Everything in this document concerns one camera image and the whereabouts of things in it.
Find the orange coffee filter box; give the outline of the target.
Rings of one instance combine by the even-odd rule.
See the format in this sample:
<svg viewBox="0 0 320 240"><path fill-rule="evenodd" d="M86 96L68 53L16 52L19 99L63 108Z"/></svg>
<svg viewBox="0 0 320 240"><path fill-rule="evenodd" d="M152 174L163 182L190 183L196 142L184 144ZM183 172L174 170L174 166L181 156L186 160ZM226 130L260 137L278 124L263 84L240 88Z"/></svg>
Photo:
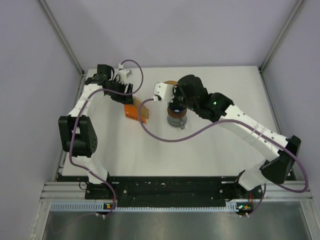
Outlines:
<svg viewBox="0 0 320 240"><path fill-rule="evenodd" d="M134 108L133 104L125 104L124 105L124 114L127 118L129 118L131 120L139 121L138 116L135 115L136 113L137 112L136 112L136 109ZM141 118L141 120L144 124L146 124L148 119Z"/></svg>

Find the blue plastic coffee dripper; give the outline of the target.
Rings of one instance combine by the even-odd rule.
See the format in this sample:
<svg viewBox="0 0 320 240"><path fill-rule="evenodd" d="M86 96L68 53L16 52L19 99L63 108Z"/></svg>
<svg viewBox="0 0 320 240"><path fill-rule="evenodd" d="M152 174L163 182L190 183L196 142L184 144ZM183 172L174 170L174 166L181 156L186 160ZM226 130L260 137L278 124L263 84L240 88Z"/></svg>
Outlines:
<svg viewBox="0 0 320 240"><path fill-rule="evenodd" d="M182 115L187 112L187 109L183 108L183 107L169 106L168 108L169 108L170 112L175 115Z"/></svg>

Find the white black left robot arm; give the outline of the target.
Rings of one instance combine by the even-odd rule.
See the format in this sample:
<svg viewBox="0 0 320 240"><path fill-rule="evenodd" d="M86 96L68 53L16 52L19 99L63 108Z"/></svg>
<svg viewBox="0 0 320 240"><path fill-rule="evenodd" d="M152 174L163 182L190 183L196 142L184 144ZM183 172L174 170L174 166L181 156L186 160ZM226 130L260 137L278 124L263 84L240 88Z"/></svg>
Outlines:
<svg viewBox="0 0 320 240"><path fill-rule="evenodd" d="M109 198L114 191L107 182L108 171L100 160L94 158L98 149L98 136L92 123L97 104L107 96L114 102L133 105L136 91L133 84L124 80L132 71L118 65L118 70L107 64L97 65L96 73L84 82L83 91L74 108L58 119L58 128L64 152L68 153L72 166L86 171L89 182L98 184L96 192L102 198Z"/></svg>

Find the single brown paper filter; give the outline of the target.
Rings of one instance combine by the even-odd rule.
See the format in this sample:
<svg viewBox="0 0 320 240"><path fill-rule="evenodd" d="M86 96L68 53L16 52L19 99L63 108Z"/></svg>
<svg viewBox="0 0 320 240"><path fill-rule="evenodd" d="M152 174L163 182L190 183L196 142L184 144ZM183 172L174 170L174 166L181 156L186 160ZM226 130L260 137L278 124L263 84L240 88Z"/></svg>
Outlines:
<svg viewBox="0 0 320 240"><path fill-rule="evenodd" d="M166 87L174 87L174 86L176 86L177 84L178 84L178 82L177 81L174 81L174 80L167 80L167 81L165 81L165 82L163 82L164 84L165 84L165 86Z"/></svg>

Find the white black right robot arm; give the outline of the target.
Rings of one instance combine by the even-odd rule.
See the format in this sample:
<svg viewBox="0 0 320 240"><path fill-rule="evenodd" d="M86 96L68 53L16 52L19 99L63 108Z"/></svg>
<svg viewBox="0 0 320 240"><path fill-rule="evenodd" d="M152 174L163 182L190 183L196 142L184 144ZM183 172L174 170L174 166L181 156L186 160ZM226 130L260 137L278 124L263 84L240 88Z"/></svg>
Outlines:
<svg viewBox="0 0 320 240"><path fill-rule="evenodd" d="M219 92L209 93L195 75L182 77L172 91L175 102L202 119L219 122L220 127L231 131L263 155L261 163L238 175L233 185L237 197L245 198L252 189L267 182L284 183L300 150L300 138L273 132L246 115L227 96Z"/></svg>

